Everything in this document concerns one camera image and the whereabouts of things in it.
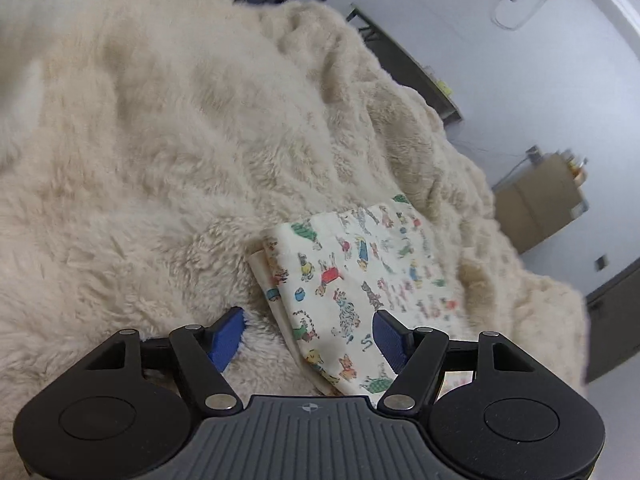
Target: logo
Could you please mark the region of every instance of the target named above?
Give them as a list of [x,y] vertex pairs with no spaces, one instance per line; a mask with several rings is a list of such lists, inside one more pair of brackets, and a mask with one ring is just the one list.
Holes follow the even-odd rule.
[[320,406],[318,406],[314,402],[308,402],[308,403],[303,404],[302,406],[300,406],[300,408],[305,410],[307,413],[312,413],[312,412],[316,412],[317,410],[319,410]]

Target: blue gripper pad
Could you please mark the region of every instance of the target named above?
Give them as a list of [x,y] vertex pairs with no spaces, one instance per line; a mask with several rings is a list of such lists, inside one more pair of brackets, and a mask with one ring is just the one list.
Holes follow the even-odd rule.
[[238,306],[233,307],[209,330],[213,332],[209,359],[216,370],[222,373],[238,351],[244,332],[244,310]]
[[[406,332],[409,330],[403,326],[398,326]],[[394,373],[399,374],[406,365],[409,357],[404,352],[404,343],[402,333],[398,332],[395,327],[388,323],[379,312],[373,316],[373,341],[376,342],[378,348],[389,363]]]

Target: circular cover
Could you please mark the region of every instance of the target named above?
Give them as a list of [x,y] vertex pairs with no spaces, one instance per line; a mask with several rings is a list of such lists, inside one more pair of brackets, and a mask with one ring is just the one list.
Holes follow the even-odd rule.
[[497,372],[452,390],[428,419],[435,450],[463,476],[582,478],[602,450],[595,409],[558,378]]
[[118,480],[174,456],[190,434],[189,411],[173,392],[138,377],[86,372],[29,402],[16,418],[14,443],[30,472]]

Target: folded cloth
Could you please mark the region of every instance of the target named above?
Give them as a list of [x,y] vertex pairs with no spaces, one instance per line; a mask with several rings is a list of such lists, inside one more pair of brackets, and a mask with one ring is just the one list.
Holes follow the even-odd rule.
[[291,352],[293,356],[293,360],[296,362],[302,373],[305,375],[307,379],[313,384],[313,386],[320,391],[320,393],[325,394],[327,396],[334,396],[337,392],[336,389],[331,386],[331,384],[322,378],[321,375],[316,373],[308,363],[302,358],[300,354],[300,350],[298,349],[298,345],[296,343],[296,338],[293,333],[293,328],[291,327],[291,323],[289,322],[289,318],[287,317],[287,311],[284,308],[284,304],[280,299],[280,291],[276,286],[273,285],[273,278],[271,277],[271,272],[269,265],[267,263],[267,257],[264,251],[258,251],[257,253],[249,256],[248,259],[249,266],[251,267],[252,272],[254,273],[255,279],[260,285],[260,288],[264,291],[264,296],[267,298],[269,302],[269,307],[271,308],[271,312],[273,313],[273,317],[278,324],[280,331],[282,332],[282,338],[284,339],[284,343]]
[[[396,376],[372,338],[379,308],[409,328],[431,326],[469,339],[464,311],[436,262],[428,222],[403,195],[281,224],[263,235],[271,281],[261,286],[268,299],[278,296],[272,304],[281,304],[288,318],[285,327],[278,324],[283,334],[292,330],[298,353],[341,393],[375,403]],[[448,374],[443,391],[469,381],[470,374]]]

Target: fluffy blanket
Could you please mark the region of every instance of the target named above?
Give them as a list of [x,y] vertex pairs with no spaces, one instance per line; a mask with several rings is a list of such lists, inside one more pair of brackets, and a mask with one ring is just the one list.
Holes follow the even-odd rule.
[[523,269],[482,172],[332,10],[0,0],[0,52],[3,479],[24,475],[21,406],[121,328],[161,336],[242,306],[230,384],[311,394],[246,257],[264,228],[400,192],[476,330],[580,390],[580,296]]

